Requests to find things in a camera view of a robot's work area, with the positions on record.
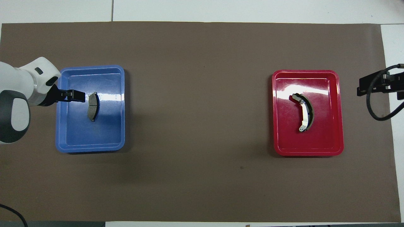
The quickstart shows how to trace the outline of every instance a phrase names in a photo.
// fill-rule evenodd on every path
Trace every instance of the white table surface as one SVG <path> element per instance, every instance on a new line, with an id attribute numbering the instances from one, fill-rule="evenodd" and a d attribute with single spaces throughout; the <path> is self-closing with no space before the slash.
<path id="1" fill-rule="evenodd" d="M 93 21 L 375 23 L 382 24 L 386 65 L 404 63 L 403 0 L 0 0 L 0 28 L 2 23 Z M 389 97 L 393 110 L 401 102 L 396 100 L 395 93 Z M 400 210 L 404 211 L 404 130 L 401 130 L 404 111 L 393 117 L 391 124 Z M 342 223 L 107 222 L 106 227 L 243 227 L 248 224 L 258 227 Z"/>

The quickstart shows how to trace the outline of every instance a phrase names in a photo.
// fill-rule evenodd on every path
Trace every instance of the cable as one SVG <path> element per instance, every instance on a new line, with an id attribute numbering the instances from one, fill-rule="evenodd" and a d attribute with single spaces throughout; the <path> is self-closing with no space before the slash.
<path id="1" fill-rule="evenodd" d="M 4 208 L 4 209 L 6 209 L 6 210 L 9 210 L 9 211 L 11 211 L 11 212 L 13 212 L 13 213 L 15 213 L 15 214 L 21 219 L 21 221 L 23 222 L 24 227 L 28 227 L 27 222 L 25 221 L 24 217 L 23 217 L 22 214 L 20 214 L 18 211 L 14 210 L 14 209 L 11 208 L 11 207 L 8 207 L 8 206 L 6 206 L 6 205 L 3 205 L 3 204 L 0 204 L 0 207 L 1 207 L 1 208 Z"/>
<path id="2" fill-rule="evenodd" d="M 370 106 L 370 94 L 372 93 L 373 87 L 375 86 L 375 83 L 377 80 L 379 80 L 383 74 L 385 74 L 387 71 L 391 70 L 391 69 L 395 69 L 395 68 L 403 68 L 404 65 L 402 64 L 397 64 L 397 65 L 392 65 L 390 67 L 387 67 L 383 70 L 381 70 L 372 80 L 372 82 L 370 83 L 367 93 L 366 93 L 366 107 L 368 108 L 368 111 L 370 113 L 370 115 L 378 120 L 378 121 L 385 121 L 388 120 L 390 118 L 392 118 L 393 116 L 395 116 L 398 112 L 400 112 L 402 109 L 404 109 L 404 102 L 402 102 L 395 110 L 393 110 L 391 113 L 387 114 L 384 117 L 378 117 L 372 110 L 372 107 Z"/>

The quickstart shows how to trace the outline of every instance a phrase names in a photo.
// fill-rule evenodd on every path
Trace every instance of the blue tray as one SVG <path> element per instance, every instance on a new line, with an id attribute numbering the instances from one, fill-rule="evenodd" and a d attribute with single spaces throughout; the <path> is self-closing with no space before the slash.
<path id="1" fill-rule="evenodd" d="M 63 153 L 116 151 L 125 144 L 125 73 L 118 65 L 70 67 L 61 71 L 59 89 L 86 93 L 86 102 L 58 102 L 56 148 Z M 95 121 L 87 117 L 88 97 L 97 92 Z"/>

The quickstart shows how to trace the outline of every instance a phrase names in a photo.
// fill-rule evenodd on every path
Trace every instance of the brown mat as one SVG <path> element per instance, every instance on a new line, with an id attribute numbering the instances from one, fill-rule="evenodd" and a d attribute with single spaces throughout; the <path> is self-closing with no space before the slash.
<path id="1" fill-rule="evenodd" d="M 0 146 L 0 202 L 28 220 L 400 221 L 391 124 L 356 97 L 358 79 L 385 66 L 379 25 L 2 26 L 0 61 L 19 67 L 40 56 L 59 69 L 126 70 L 126 144 L 59 153 L 56 105 L 33 107 L 26 136 Z M 278 69 L 339 74 L 340 156 L 274 152 L 268 78 Z M 379 114 L 389 109 L 387 96 L 374 101 Z"/>

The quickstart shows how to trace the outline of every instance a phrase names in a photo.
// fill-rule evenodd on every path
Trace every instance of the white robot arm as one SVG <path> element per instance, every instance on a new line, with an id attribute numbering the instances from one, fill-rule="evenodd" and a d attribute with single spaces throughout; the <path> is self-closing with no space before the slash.
<path id="1" fill-rule="evenodd" d="M 30 121 L 29 106 L 49 106 L 58 101 L 85 102 L 85 93 L 59 90 L 60 72 L 46 58 L 14 68 L 0 62 L 0 144 L 21 139 Z"/>

